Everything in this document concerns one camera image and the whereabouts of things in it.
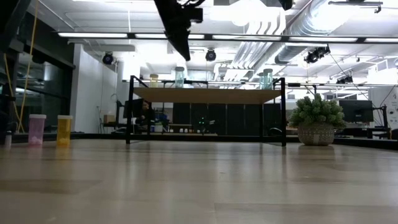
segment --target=fluorescent light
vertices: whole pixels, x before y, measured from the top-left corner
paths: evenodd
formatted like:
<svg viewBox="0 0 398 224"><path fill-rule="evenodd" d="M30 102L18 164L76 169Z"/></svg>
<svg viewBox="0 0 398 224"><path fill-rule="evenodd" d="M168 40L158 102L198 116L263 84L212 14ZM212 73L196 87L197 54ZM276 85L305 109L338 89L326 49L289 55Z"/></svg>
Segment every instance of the fluorescent light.
<svg viewBox="0 0 398 224"><path fill-rule="evenodd" d="M223 82L223 81L209 81L209 84L242 84L244 82Z"/></svg>
<svg viewBox="0 0 398 224"><path fill-rule="evenodd" d="M203 34L190 34L188 39L204 39L205 36Z"/></svg>
<svg viewBox="0 0 398 224"><path fill-rule="evenodd" d="M130 79L123 79L124 82L130 82ZM150 83L150 80L141 80L143 83Z"/></svg>
<svg viewBox="0 0 398 224"><path fill-rule="evenodd" d="M153 3L152 1L138 1L138 0L72 0L81 2L102 2L102 3Z"/></svg>
<svg viewBox="0 0 398 224"><path fill-rule="evenodd" d="M279 41L280 37L261 36L261 35L213 35L215 40L269 40Z"/></svg>
<svg viewBox="0 0 398 224"><path fill-rule="evenodd" d="M290 37L291 41L302 42L356 42L354 37Z"/></svg>
<svg viewBox="0 0 398 224"><path fill-rule="evenodd" d="M327 44L314 44L314 43L286 43L286 46L293 47L327 47Z"/></svg>
<svg viewBox="0 0 398 224"><path fill-rule="evenodd" d="M398 43L398 38L366 38L366 42L375 42L375 43Z"/></svg>
<svg viewBox="0 0 398 224"><path fill-rule="evenodd" d="M79 33L79 32L62 32L58 33L60 37L73 38L127 38L127 34L112 34L112 33Z"/></svg>
<svg viewBox="0 0 398 224"><path fill-rule="evenodd" d="M136 34L136 38L166 39L165 34Z"/></svg>

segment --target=plastic cup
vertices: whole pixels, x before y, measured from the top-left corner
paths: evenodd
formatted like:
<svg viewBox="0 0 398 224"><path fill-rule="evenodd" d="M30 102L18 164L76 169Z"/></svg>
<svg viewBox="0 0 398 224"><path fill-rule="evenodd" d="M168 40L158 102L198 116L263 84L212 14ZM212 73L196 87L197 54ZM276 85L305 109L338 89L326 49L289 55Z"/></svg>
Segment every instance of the plastic cup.
<svg viewBox="0 0 398 224"><path fill-rule="evenodd" d="M43 144L44 123L46 118L47 116L44 114L29 115L29 145L37 146Z"/></svg>
<svg viewBox="0 0 398 224"><path fill-rule="evenodd" d="M73 116L58 115L57 146L70 145L70 125Z"/></svg>
<svg viewBox="0 0 398 224"><path fill-rule="evenodd" d="M157 74L150 74L149 75L150 78L150 87L152 88L156 88L157 87L157 80L159 78L159 75Z"/></svg>

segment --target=person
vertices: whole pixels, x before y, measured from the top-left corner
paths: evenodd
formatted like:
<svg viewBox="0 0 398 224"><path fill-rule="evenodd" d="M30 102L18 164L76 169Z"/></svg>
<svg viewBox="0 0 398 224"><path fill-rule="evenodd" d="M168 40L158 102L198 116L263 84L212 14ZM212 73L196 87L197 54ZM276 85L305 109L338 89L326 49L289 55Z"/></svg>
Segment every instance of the person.
<svg viewBox="0 0 398 224"><path fill-rule="evenodd" d="M142 102L141 116L136 119L136 125L138 125L140 129L147 128L148 118L151 119L154 117L151 114L153 114L153 110L149 109L148 102L144 100Z"/></svg>

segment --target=yellow cup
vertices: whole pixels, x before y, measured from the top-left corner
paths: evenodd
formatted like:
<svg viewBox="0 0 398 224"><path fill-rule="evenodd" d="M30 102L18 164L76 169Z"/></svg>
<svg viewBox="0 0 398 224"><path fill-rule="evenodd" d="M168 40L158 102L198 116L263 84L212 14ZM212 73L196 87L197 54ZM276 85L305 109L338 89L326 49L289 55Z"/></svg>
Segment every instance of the yellow cup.
<svg viewBox="0 0 398 224"><path fill-rule="evenodd" d="M58 115L57 146L69 146L73 116Z"/></svg>
<svg viewBox="0 0 398 224"><path fill-rule="evenodd" d="M159 78L159 75L157 74L150 74L150 87L156 88L157 87L157 79Z"/></svg>

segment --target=cable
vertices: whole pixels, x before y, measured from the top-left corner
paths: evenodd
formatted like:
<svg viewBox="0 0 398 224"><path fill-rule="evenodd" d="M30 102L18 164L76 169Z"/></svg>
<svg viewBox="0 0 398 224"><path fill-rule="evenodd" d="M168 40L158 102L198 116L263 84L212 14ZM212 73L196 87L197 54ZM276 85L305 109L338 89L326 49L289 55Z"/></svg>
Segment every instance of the cable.
<svg viewBox="0 0 398 224"><path fill-rule="evenodd" d="M397 86L397 84L395 84L392 88L391 88L391 90L390 90L390 92L387 94L387 96L384 98L384 100L381 102L381 104L380 104L380 107L381 107L381 105L385 102L385 100L390 96L390 94L391 94L391 92L394 90L394 88Z"/></svg>
<svg viewBox="0 0 398 224"><path fill-rule="evenodd" d="M10 94L11 94L11 97L14 97L14 93L12 92L10 73L9 73L9 70L8 70L7 55L5 53L4 53L4 63L6 63L6 73L7 73L8 85L9 85L9 88L10 88ZM15 101L13 101L13 105L14 105L15 115L17 116L17 119L18 119L18 122L19 122L21 119L19 119L19 114L18 114L18 110L17 110L17 104L16 104ZM22 128L22 132L24 133L25 132L24 127L21 126L21 128Z"/></svg>
<svg viewBox="0 0 398 224"><path fill-rule="evenodd" d="M36 25L37 25L37 12L39 10L39 0L36 0L36 7L35 7L35 19L34 19L34 23L33 23L33 32L32 32L32 41L30 43L30 58L32 58L32 54L33 54L33 46L35 44L35 33L36 33ZM22 106L21 106L21 115L19 115L19 124L18 124L18 131L20 130L20 128L22 127L22 118L24 115L24 106L25 106L25 100L26 100L26 89L27 89L27 79L29 76L29 72L30 72L30 63L31 63L32 59L29 60L28 64L27 64L27 72L26 72L26 77L25 77L25 88L24 88L24 97L22 100Z"/></svg>
<svg viewBox="0 0 398 224"><path fill-rule="evenodd" d="M347 76L346 72L344 72L344 70L340 67L340 65L338 64L338 62L337 62L336 59L334 58L334 56L333 56L332 54L330 54L330 56L331 56L332 59L335 61L336 65L340 68L340 70L343 72L343 74ZM357 89L359 90L359 92L360 92L363 96L365 96L365 94L355 85L355 83L353 83L353 85L355 86L355 88L357 88ZM379 115L379 119L380 119L380 122L381 122L380 112L379 112L379 110L376 110L376 111L377 111L377 114Z"/></svg>

